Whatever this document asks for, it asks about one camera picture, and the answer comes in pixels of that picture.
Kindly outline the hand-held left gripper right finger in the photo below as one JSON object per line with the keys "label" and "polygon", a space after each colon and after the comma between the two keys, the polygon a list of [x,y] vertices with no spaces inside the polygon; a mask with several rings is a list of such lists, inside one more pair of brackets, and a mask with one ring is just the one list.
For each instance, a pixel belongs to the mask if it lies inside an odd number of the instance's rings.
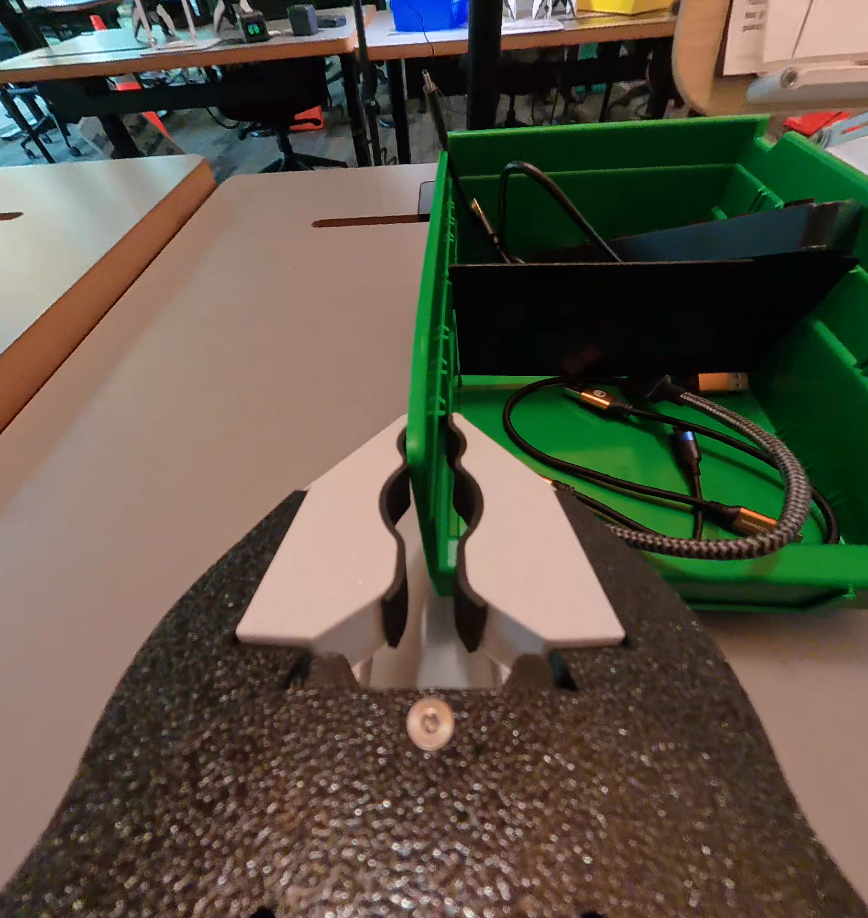
{"label": "hand-held left gripper right finger", "polygon": [[615,647],[626,632],[557,489],[461,414],[448,421],[457,683],[503,683],[523,656]]}

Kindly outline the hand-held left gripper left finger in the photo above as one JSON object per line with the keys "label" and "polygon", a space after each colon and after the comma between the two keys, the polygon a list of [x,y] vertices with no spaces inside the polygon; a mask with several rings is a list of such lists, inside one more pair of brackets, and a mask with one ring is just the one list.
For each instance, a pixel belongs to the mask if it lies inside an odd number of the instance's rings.
{"label": "hand-held left gripper left finger", "polygon": [[342,658],[369,685],[375,655],[396,649],[409,615],[404,534],[412,509],[400,416],[316,478],[235,627],[253,647]]}

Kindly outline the green plastic bin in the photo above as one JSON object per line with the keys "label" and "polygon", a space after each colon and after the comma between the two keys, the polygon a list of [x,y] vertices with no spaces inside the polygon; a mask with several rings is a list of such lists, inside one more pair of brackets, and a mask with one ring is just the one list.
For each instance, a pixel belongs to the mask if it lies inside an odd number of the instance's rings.
{"label": "green plastic bin", "polygon": [[[450,156],[461,192],[489,222],[505,215],[502,244],[516,264],[610,262],[562,206],[526,175],[551,178],[594,231],[623,236],[783,208],[793,202],[854,200],[864,206],[852,256],[857,266],[756,371],[748,386],[711,399],[781,439],[804,466],[838,522],[828,541],[813,508],[798,540],[769,557],[710,561],[647,556],[697,610],[868,608],[868,175],[840,156],[787,135],[766,137],[766,120],[622,122],[563,128],[455,133]],[[421,278],[408,402],[407,449],[432,580],[452,586],[461,521],[452,506],[447,419],[462,414],[532,469],[562,481],[623,519],[675,539],[692,534],[692,498],[670,447],[671,425],[611,418],[561,385],[512,408],[518,436],[552,469],[508,437],[507,401],[523,386],[561,376],[462,373],[449,279],[451,265],[507,264],[475,228],[450,167],[437,174]]]}

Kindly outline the black bin divider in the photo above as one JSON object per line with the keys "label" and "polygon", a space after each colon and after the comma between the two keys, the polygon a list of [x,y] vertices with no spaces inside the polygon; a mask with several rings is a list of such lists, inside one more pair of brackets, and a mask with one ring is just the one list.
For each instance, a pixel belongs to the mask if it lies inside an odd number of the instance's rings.
{"label": "black bin divider", "polygon": [[719,262],[451,265],[462,373],[753,372],[856,266],[807,250]]}

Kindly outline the black vertical pole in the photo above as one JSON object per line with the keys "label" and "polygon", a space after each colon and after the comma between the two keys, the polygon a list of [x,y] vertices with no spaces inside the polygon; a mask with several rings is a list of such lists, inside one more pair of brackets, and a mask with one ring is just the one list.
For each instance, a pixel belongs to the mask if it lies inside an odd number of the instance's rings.
{"label": "black vertical pole", "polygon": [[467,131],[494,127],[500,99],[502,1],[471,1],[468,18]]}

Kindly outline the wooden-edged desk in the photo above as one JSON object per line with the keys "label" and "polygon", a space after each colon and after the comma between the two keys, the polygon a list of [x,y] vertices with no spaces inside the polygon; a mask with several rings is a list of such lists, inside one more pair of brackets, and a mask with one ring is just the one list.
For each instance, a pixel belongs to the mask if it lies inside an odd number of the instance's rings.
{"label": "wooden-edged desk", "polygon": [[[360,2],[329,7],[345,17],[335,29],[295,36],[286,20],[270,23],[276,36],[244,43],[225,33],[214,43],[173,41],[150,46],[130,29],[112,29],[65,40],[0,63],[0,86],[35,85],[55,111],[69,121],[99,118],[116,158],[140,156],[122,117],[146,111],[227,109],[230,113],[266,115],[313,109],[326,98],[325,60],[341,68],[346,108],[358,166],[374,164],[360,97],[359,47],[376,8]],[[202,83],[174,88],[119,91],[116,77],[201,70]]]}
{"label": "wooden-edged desk", "polygon": [[[591,14],[563,18],[557,28],[504,29],[492,82],[503,95],[519,96],[549,86],[611,86],[644,79],[649,87],[646,118],[662,119],[679,96],[672,74],[676,17],[670,11],[641,16]],[[391,12],[379,12],[366,27],[369,58],[385,63],[405,86],[397,62],[468,59],[468,29],[399,32]]]}

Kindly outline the clipboard stand with paper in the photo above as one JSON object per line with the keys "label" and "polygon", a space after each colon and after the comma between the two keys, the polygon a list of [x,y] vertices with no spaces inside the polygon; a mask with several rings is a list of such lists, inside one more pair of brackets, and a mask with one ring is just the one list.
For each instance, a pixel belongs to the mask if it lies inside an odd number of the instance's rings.
{"label": "clipboard stand with paper", "polygon": [[868,1],[680,2],[672,71],[708,116],[868,109]]}

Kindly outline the black office chair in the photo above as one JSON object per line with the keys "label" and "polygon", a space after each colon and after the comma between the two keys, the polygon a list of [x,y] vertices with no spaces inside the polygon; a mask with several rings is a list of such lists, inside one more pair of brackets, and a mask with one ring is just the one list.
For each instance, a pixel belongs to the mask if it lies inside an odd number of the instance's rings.
{"label": "black office chair", "polygon": [[55,159],[46,145],[46,135],[55,123],[41,111],[35,96],[35,91],[28,88],[0,86],[0,104],[16,125],[22,150],[32,160],[42,157],[48,164],[54,164]]}

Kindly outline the blue plastic bin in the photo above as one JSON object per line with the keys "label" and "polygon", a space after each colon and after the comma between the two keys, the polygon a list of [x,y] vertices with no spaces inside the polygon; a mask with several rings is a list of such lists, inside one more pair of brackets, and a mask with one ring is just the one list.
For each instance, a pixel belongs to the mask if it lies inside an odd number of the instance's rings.
{"label": "blue plastic bin", "polygon": [[401,33],[421,33],[465,29],[469,20],[469,1],[389,1],[394,29]]}

